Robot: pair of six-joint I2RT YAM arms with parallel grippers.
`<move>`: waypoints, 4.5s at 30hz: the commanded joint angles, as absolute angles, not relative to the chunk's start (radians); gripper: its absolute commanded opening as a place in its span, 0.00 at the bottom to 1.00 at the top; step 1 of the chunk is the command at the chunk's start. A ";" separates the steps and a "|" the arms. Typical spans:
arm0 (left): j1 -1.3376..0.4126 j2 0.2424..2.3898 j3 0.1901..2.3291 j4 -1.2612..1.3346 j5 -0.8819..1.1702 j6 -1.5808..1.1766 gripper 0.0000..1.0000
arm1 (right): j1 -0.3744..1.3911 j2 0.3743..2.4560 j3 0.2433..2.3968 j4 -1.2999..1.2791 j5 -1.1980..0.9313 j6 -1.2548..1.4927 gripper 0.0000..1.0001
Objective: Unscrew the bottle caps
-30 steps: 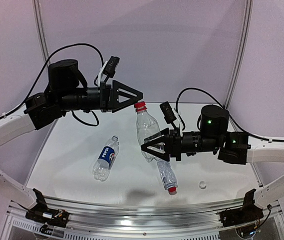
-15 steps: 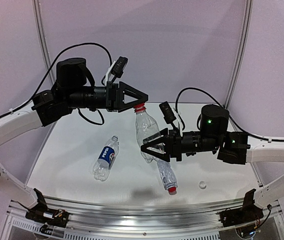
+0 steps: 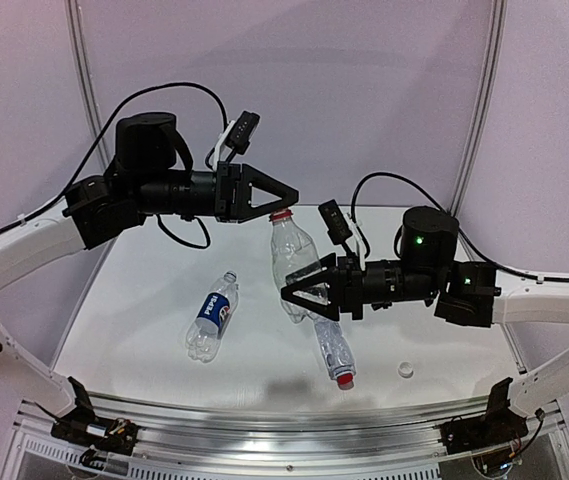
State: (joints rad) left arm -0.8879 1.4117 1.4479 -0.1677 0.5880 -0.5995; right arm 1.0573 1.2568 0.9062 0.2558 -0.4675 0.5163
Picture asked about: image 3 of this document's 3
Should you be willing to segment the crushed bottle red cap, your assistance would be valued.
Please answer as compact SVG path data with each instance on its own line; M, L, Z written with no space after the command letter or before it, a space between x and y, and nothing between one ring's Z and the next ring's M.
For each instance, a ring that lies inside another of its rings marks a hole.
M354 386L355 360L338 322L320 318L314 330L329 378L341 390Z

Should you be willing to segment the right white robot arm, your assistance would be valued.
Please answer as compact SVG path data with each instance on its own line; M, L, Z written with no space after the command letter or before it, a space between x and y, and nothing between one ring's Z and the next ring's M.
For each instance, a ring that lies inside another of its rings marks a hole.
M404 260L360 263L331 254L291 274L280 296L334 321L343 314L360 320L366 306L378 310L422 301L435 308L435 317L458 326L569 325L569 280L504 273L485 262L414 266ZM569 347L526 376L494 385L485 416L530 417L568 393Z

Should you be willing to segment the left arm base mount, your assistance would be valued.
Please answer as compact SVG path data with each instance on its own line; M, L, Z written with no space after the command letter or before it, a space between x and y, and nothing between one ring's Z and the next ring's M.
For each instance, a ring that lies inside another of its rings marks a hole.
M78 460L85 468L103 470L109 453L131 456L140 427L126 418L98 416L84 386L73 377L68 380L75 395L73 408L65 415L52 416L51 436L85 447Z

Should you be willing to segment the clear bottle red cap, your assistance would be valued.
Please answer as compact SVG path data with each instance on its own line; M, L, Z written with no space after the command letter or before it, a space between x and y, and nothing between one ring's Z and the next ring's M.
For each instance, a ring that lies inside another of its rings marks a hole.
M313 262L319 255L312 237L294 219L271 222L272 274L278 291L285 284L285 277Z

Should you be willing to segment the white bottle cap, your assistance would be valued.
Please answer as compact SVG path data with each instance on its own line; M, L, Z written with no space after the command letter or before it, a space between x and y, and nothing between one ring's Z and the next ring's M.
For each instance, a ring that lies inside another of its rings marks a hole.
M398 365L398 374L405 379L409 379L414 375L413 365L410 362L404 361Z

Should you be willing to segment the Pepsi label plastic bottle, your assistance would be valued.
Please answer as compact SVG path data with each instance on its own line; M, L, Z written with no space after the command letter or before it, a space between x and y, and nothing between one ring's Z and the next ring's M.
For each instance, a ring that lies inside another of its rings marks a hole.
M233 271L225 272L210 288L188 329L185 347L188 357L212 362L220 349L226 327L239 304L239 284Z

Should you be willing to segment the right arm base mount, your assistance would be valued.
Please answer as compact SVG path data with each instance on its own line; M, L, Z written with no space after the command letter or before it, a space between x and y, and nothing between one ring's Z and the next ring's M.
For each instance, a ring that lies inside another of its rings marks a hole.
M528 415L518 415L508 399L511 377L495 384L484 413L462 418L454 417L440 427L442 443L449 455L480 450L494 445L523 439L528 433Z

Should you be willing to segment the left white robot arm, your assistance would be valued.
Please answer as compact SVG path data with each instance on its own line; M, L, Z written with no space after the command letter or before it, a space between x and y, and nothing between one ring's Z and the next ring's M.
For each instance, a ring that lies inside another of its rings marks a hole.
M150 216L243 223L298 199L296 189L243 164L193 172L110 170L74 184L52 207L0 234L0 290L57 259L100 246ZM1 325L0 380L58 422L85 428L95 420L83 385L45 366Z

